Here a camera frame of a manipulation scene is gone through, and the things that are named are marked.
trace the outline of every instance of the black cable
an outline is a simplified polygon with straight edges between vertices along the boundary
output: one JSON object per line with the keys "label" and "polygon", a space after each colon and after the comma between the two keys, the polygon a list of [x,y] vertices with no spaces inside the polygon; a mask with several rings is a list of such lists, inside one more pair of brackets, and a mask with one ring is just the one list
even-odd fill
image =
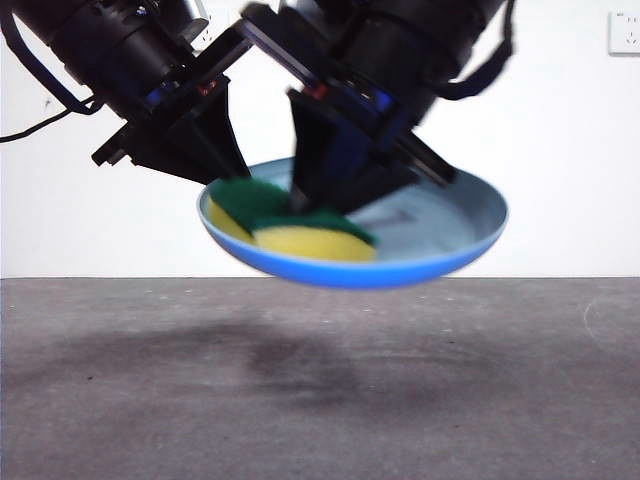
{"label": "black cable", "polygon": [[502,27],[503,40],[491,57],[460,82],[444,84],[425,82],[433,92],[446,100],[462,100],[482,93],[491,85],[504,70],[509,58],[513,55],[513,9],[516,0],[507,0],[504,25]]}
{"label": "black cable", "polygon": [[[87,105],[88,103],[91,103],[91,102],[93,102],[93,105],[91,105],[91,107],[89,107],[89,109],[91,111],[97,112],[98,110],[100,110],[102,108],[103,103],[102,102],[96,102],[95,101],[95,95],[92,95],[89,98],[87,98],[86,100],[83,100],[82,104],[83,105]],[[0,143],[8,143],[8,142],[13,142],[15,140],[20,140],[22,138],[26,138],[29,135],[37,132],[38,130],[41,130],[46,126],[51,125],[52,123],[63,119],[64,117],[66,117],[70,113],[74,113],[74,112],[73,112],[73,110],[69,110],[67,108],[63,112],[60,112],[60,113],[58,113],[57,115],[54,115],[51,118],[48,118],[48,119],[46,119],[46,120],[44,120],[44,121],[42,121],[40,123],[37,123],[33,127],[27,128],[23,132],[15,133],[13,135],[7,135],[6,137],[0,137]]]}

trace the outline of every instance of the plastic plate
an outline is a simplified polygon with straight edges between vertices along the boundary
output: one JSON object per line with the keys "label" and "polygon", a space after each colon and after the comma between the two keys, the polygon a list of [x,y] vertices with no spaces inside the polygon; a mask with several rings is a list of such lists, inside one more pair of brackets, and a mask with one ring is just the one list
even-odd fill
{"label": "plastic plate", "polygon": [[[288,189],[291,166],[291,159],[275,160],[251,167],[251,173]],[[508,213],[498,191],[459,170],[455,183],[446,188],[424,180],[349,215],[350,220],[377,237],[376,261],[318,261],[262,250],[220,231],[207,217],[211,185],[200,194],[198,212],[209,234],[224,250],[263,272],[322,287],[399,287],[453,272],[495,243]]]}

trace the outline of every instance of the green scouring pad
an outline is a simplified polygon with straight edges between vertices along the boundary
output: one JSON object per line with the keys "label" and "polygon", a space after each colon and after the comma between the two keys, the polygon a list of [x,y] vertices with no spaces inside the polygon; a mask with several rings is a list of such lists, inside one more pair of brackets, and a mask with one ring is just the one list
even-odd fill
{"label": "green scouring pad", "polygon": [[375,258],[371,234],[331,209],[295,215],[289,210],[288,193],[263,180],[218,181],[209,194],[211,223],[244,242],[319,260],[366,262]]}

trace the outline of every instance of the robotic arm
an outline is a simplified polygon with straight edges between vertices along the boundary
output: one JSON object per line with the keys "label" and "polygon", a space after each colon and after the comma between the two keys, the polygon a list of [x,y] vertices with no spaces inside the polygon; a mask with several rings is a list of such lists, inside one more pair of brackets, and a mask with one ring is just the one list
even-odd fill
{"label": "robotic arm", "polygon": [[[207,184],[249,175],[228,116],[224,71],[255,45],[304,84],[288,92],[297,134],[291,207],[351,212],[426,175],[455,169],[413,133],[438,97],[475,95],[512,53],[504,42],[467,81],[450,83],[503,0],[293,0],[250,3],[200,55],[199,0],[2,0],[0,26],[26,68],[69,111],[108,105],[126,125],[94,154]],[[18,16],[93,92],[76,99],[28,50]]]}

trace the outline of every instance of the white wall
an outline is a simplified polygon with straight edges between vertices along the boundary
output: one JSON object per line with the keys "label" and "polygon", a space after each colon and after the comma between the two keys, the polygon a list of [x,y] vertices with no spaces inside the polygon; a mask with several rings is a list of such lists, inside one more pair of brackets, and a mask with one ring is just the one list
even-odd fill
{"label": "white wall", "polygon": [[[607,12],[634,0],[520,0],[517,57],[483,96],[441,102],[418,134],[497,186],[511,207],[494,249],[468,276],[640,274],[640,58],[606,52]],[[476,62],[495,45],[483,38]],[[5,133],[59,109],[3,55]],[[232,120],[249,161],[287,156],[284,90],[295,80],[253,51],[230,71]],[[89,155],[120,124],[74,117],[2,146],[2,275],[242,276],[200,226],[201,187]]]}

